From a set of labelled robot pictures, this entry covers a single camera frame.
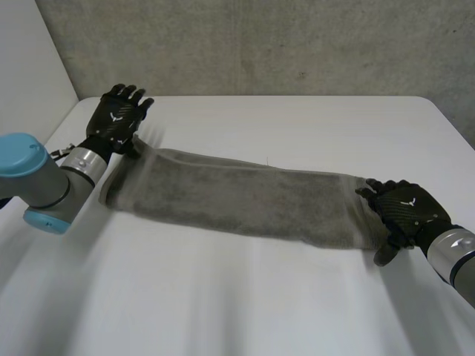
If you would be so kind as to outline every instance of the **white wall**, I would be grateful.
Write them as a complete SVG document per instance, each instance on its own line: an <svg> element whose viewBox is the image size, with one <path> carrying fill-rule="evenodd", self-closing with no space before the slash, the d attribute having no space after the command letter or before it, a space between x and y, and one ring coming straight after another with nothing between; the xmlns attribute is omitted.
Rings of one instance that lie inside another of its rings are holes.
<svg viewBox="0 0 475 356"><path fill-rule="evenodd" d="M77 103L34 0L0 0L0 135L46 142Z"/></svg>

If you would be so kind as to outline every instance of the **blue cap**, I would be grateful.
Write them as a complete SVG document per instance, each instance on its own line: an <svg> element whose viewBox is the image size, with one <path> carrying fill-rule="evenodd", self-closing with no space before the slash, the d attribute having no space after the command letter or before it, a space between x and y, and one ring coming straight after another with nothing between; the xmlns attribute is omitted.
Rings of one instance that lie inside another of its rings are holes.
<svg viewBox="0 0 475 356"><path fill-rule="evenodd" d="M58 235L64 234L71 226L69 222L31 210L26 210L23 220L35 228Z"/></svg>
<svg viewBox="0 0 475 356"><path fill-rule="evenodd" d="M48 159L46 148L27 133L0 136L0 177L15 178L39 170Z"/></svg>

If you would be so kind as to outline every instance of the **white logo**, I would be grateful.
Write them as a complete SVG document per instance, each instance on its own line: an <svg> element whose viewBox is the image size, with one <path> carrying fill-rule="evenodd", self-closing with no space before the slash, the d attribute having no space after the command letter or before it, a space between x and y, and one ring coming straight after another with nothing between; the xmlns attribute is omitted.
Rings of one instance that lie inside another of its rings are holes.
<svg viewBox="0 0 475 356"><path fill-rule="evenodd" d="M416 198L413 199L412 202L400 202L402 205L410 205L410 206L414 206L414 204L416 204Z"/></svg>
<svg viewBox="0 0 475 356"><path fill-rule="evenodd" d="M123 119L123 117L115 117L113 113L111 113L111 119L112 122L120 121Z"/></svg>

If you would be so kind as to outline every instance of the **silver metal cylinder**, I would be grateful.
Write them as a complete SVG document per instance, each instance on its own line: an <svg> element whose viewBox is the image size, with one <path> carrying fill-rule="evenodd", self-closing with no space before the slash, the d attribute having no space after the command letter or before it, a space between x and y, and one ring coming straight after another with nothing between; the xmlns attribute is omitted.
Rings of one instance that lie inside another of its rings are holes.
<svg viewBox="0 0 475 356"><path fill-rule="evenodd" d="M96 185L104 174L107 163L99 154L87 148L76 147L71 151L61 167L69 167L81 172Z"/></svg>
<svg viewBox="0 0 475 356"><path fill-rule="evenodd" d="M439 235L430 244L427 260L442 278L453 284L453 268L474 251L475 235L464 228L455 228Z"/></svg>

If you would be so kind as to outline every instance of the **concrete wall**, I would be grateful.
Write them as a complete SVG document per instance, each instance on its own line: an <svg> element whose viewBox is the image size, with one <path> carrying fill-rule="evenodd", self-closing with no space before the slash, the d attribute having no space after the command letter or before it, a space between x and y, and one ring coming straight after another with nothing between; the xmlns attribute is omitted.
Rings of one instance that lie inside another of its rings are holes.
<svg viewBox="0 0 475 356"><path fill-rule="evenodd" d="M35 1L1 0L0 135L45 143L77 101Z"/></svg>
<svg viewBox="0 0 475 356"><path fill-rule="evenodd" d="M475 145L473 0L36 0L79 97L411 95Z"/></svg>

